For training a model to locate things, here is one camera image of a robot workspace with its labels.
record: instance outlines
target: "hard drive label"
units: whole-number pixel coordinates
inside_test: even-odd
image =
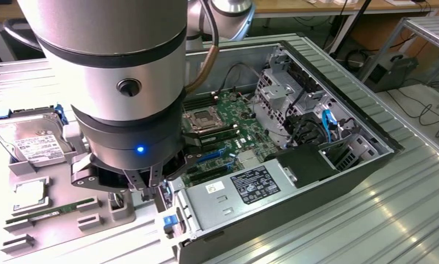
[[[54,135],[17,139],[14,143],[30,163],[49,161],[62,157],[62,150]]]
[[[243,202],[248,205],[280,191],[265,166],[232,176],[231,180]]]

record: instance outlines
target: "motherboard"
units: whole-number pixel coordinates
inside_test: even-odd
[[[235,91],[207,94],[200,99],[185,101],[185,132],[209,136],[201,140],[207,150],[203,157],[181,176],[185,186],[255,166],[276,152],[277,147],[255,118],[251,103]]]

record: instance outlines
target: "blue latch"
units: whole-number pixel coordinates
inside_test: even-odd
[[[164,229],[171,228],[179,223],[177,216],[171,215],[164,217]]]

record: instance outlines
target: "green circuit board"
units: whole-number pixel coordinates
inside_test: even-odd
[[[207,111],[208,109],[216,111],[223,125],[237,125],[235,132],[239,130],[239,133],[235,138],[215,143],[212,146],[215,150],[204,153],[204,155],[207,155],[219,149],[224,149],[224,153],[220,157],[197,163],[193,166],[195,171],[187,172],[181,176],[185,186],[193,186],[244,169],[243,164],[237,159],[237,155],[241,152],[252,150],[259,162],[263,162],[265,157],[277,150],[271,138],[264,134],[261,125],[255,118],[251,118],[252,111],[248,107],[248,102],[239,95],[233,100],[229,92],[224,92],[219,95],[217,104],[215,106],[185,112],[183,119],[185,131],[193,131],[192,122],[185,117],[191,116],[195,112]],[[227,171],[211,176],[197,177],[199,175],[204,175],[205,172],[223,166],[228,166]]]

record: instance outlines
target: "warning label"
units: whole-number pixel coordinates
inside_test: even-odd
[[[264,166],[232,176],[231,180],[248,205],[280,191]]]
[[[62,158],[62,150],[54,135],[30,137],[14,141],[16,147],[30,163]]]

